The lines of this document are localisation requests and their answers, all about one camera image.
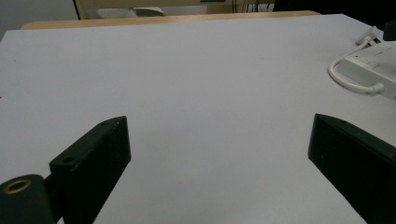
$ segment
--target white power adapter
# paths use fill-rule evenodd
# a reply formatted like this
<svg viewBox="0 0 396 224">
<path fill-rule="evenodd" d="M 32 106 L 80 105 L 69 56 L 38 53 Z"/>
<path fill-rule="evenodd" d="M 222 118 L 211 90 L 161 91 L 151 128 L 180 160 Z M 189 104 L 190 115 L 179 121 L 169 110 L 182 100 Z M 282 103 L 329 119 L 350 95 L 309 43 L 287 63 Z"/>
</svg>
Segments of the white power adapter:
<svg viewBox="0 0 396 224">
<path fill-rule="evenodd" d="M 335 69 L 362 86 L 381 83 L 381 95 L 396 97 L 396 41 L 381 42 L 344 57 Z"/>
</svg>

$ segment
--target white cable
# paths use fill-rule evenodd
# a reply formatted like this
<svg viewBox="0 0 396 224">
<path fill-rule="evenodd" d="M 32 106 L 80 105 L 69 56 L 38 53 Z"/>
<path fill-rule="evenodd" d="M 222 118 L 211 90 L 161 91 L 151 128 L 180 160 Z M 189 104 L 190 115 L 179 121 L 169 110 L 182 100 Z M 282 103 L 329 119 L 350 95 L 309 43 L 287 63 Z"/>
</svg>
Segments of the white cable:
<svg viewBox="0 0 396 224">
<path fill-rule="evenodd" d="M 341 86 L 349 89 L 350 91 L 358 92 L 358 93 L 379 93 L 384 90 L 384 85 L 382 83 L 376 83 L 374 86 L 365 87 L 361 85 L 355 85 L 343 79 L 342 75 L 335 71 L 335 66 L 339 64 L 347 55 L 352 54 L 358 50 L 363 49 L 370 41 L 372 40 L 371 36 L 366 36 L 363 38 L 363 41 L 360 45 L 358 45 L 355 49 L 351 50 L 350 52 L 344 54 L 343 56 L 337 58 L 332 62 L 328 67 L 329 75 Z"/>
</svg>

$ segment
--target white tabletop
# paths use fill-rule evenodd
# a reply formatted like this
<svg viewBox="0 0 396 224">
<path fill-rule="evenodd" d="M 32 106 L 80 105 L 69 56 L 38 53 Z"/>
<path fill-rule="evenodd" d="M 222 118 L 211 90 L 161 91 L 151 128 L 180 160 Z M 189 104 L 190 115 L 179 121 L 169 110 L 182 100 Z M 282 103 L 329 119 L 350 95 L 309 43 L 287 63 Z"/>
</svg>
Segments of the white tabletop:
<svg viewBox="0 0 396 224">
<path fill-rule="evenodd" d="M 0 182 L 97 123 L 128 119 L 132 161 L 95 224 L 365 223 L 307 158 L 316 113 L 396 145 L 394 101 L 327 74 L 370 26 L 344 15 L 8 31 Z"/>
</svg>

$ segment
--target white plastic device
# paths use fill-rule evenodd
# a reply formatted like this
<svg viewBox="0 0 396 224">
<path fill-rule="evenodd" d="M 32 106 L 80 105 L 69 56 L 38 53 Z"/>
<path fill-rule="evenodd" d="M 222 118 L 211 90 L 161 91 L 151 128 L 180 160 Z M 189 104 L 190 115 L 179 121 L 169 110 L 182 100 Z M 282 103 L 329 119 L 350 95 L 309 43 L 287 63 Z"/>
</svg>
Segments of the white plastic device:
<svg viewBox="0 0 396 224">
<path fill-rule="evenodd" d="M 396 97 L 396 41 L 381 42 L 345 56 L 336 72 L 362 86 L 383 85 L 377 93 Z"/>
</svg>

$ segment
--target hole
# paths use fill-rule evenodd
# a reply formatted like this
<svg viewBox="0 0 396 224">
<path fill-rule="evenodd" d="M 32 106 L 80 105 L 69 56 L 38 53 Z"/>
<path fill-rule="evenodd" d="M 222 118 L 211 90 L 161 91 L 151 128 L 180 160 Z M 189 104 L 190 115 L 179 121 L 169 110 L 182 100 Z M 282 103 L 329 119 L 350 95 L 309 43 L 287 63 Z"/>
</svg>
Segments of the hole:
<svg viewBox="0 0 396 224">
<path fill-rule="evenodd" d="M 21 179 L 16 180 L 10 184 L 8 184 L 4 189 L 3 192 L 6 194 L 14 194 L 27 189 L 32 184 L 30 179 Z"/>
<path fill-rule="evenodd" d="M 71 161 L 73 161 L 73 160 L 74 160 L 73 157 L 67 157 L 67 158 L 64 159 L 64 162 L 65 162 L 65 163 L 69 163 L 69 162 L 71 162 Z"/>
</svg>

